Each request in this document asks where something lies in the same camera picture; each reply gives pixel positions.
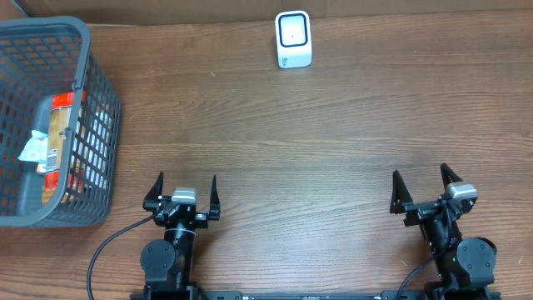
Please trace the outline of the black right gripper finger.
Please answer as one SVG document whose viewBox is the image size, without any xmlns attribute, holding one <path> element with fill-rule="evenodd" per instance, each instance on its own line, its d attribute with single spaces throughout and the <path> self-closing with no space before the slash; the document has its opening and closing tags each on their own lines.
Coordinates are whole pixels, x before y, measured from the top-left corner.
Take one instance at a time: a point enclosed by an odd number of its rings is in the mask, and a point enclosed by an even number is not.
<svg viewBox="0 0 533 300">
<path fill-rule="evenodd" d="M 462 179 L 445 162 L 440 165 L 440 170 L 444 188 L 450 183 L 462 182 Z"/>
<path fill-rule="evenodd" d="M 390 213 L 404 213 L 406 206 L 412 205 L 413 200 L 398 170 L 392 174 L 392 195 Z"/>
</svg>

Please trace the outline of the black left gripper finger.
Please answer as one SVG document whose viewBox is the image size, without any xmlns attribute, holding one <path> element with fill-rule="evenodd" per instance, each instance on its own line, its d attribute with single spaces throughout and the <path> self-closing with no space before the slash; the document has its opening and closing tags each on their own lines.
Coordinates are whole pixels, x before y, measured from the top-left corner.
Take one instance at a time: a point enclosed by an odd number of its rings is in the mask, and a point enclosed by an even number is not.
<svg viewBox="0 0 533 300">
<path fill-rule="evenodd" d="M 212 187 L 210 194 L 209 213 L 220 212 L 220 198 L 217 191 L 217 176 L 214 175 L 212 179 Z"/>
<path fill-rule="evenodd" d="M 157 180 L 155 181 L 147 195 L 144 197 L 145 204 L 158 204 L 160 202 L 159 197 L 162 195 L 163 178 L 163 172 L 159 172 Z"/>
</svg>

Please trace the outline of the teal snack packet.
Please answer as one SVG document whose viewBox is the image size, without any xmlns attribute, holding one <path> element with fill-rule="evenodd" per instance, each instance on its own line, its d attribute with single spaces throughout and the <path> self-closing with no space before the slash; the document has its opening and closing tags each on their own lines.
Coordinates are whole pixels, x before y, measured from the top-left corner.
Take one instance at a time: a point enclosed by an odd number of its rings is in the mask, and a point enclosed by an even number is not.
<svg viewBox="0 0 533 300">
<path fill-rule="evenodd" d="M 47 134 L 38 130 L 32 130 L 31 134 L 18 159 L 23 162 L 45 163 L 47 160 Z"/>
</svg>

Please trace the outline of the long orange snack package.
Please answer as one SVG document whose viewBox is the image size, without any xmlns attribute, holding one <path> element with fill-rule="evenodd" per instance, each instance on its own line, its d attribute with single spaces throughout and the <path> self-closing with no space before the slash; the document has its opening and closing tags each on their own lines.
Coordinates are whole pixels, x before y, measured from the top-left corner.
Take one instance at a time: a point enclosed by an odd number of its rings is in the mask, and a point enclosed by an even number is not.
<svg viewBox="0 0 533 300">
<path fill-rule="evenodd" d="M 44 185 L 42 186 L 42 205 L 46 205 L 57 190 L 65 128 L 69 124 L 74 101 L 74 92 L 66 92 L 52 97 L 50 122 L 48 127 L 47 157 L 45 162 Z"/>
</svg>

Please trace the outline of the white tube with gold cap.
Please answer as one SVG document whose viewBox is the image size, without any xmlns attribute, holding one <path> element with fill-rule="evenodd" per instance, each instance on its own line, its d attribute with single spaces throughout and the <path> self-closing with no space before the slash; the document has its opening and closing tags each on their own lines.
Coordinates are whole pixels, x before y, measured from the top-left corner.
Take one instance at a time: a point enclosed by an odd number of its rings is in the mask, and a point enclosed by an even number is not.
<svg viewBox="0 0 533 300">
<path fill-rule="evenodd" d="M 108 170 L 106 159 L 109 147 L 107 143 L 110 142 L 111 133 L 106 126 L 111 126 L 112 120 L 104 111 L 97 112 L 95 117 L 87 119 L 91 121 L 90 130 L 78 122 L 76 134 L 84 142 L 88 142 L 88 145 L 74 138 L 73 151 L 78 156 L 82 156 L 82 161 L 72 155 L 72 166 L 75 166 L 74 172 L 77 177 L 69 176 L 71 189 L 79 193 L 90 191 L 93 185 L 98 188 L 107 186 L 107 179 L 102 173 Z"/>
</svg>

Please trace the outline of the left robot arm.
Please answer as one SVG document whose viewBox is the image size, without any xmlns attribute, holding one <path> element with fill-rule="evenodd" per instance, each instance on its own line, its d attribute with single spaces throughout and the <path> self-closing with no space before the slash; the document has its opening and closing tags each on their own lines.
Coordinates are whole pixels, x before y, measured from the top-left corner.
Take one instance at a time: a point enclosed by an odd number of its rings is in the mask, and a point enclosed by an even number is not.
<svg viewBox="0 0 533 300">
<path fill-rule="evenodd" d="M 143 199 L 143 209 L 152 213 L 164 238 L 149 242 L 142 250 L 140 264 L 145 273 L 141 295 L 131 299 L 205 300 L 206 293 L 191 281 L 196 230 L 207 228 L 210 221 L 220 219 L 221 205 L 217 180 L 212 179 L 209 209 L 197 211 L 194 188 L 177 187 L 171 195 L 163 193 L 163 175 Z"/>
</svg>

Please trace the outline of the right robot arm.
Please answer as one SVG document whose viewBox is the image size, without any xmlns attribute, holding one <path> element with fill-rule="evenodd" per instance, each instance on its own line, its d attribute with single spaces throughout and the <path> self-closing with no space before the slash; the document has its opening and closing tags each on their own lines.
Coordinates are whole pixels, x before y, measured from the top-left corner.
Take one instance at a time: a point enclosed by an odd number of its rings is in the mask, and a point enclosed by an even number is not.
<svg viewBox="0 0 533 300">
<path fill-rule="evenodd" d="M 413 201 L 399 171 L 392 174 L 391 214 L 403 214 L 404 225 L 417 226 L 431 256 L 407 275 L 396 299 L 499 299 L 488 286 L 495 281 L 496 245 L 485 237 L 463 238 L 457 221 L 478 199 L 476 187 L 445 163 L 440 165 L 444 191 L 429 202 Z M 439 279 L 421 291 L 407 292 L 412 278 L 434 263 Z"/>
</svg>

